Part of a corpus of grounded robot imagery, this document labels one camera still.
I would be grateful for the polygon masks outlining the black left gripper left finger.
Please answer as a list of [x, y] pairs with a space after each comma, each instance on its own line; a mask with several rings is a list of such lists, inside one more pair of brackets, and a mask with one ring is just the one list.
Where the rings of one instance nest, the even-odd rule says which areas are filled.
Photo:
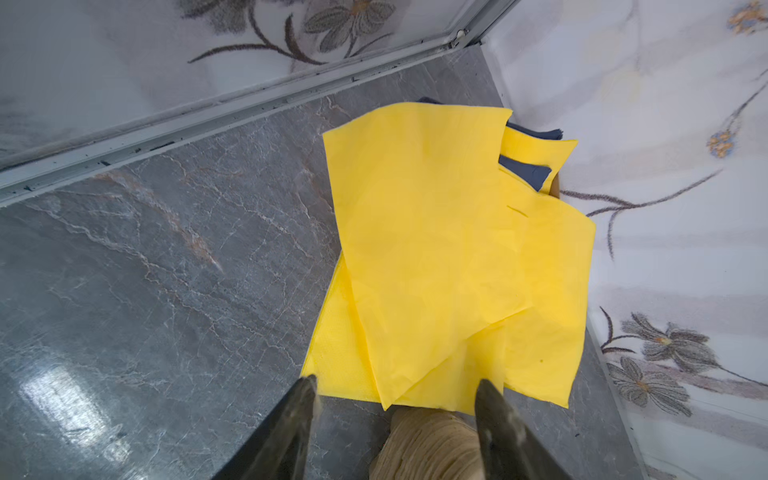
[[216, 479], [302, 479], [317, 400], [317, 378], [299, 378]]

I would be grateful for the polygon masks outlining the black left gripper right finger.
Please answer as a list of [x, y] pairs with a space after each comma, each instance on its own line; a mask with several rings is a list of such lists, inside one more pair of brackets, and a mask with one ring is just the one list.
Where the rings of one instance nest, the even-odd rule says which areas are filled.
[[478, 385], [474, 409], [486, 479], [571, 479], [487, 379]]

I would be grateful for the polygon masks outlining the single yellow napkin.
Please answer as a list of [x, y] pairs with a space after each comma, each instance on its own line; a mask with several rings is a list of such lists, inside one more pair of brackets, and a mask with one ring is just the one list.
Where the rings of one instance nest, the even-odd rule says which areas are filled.
[[527, 308], [501, 192], [503, 107], [396, 103], [323, 136], [353, 303], [384, 407]]

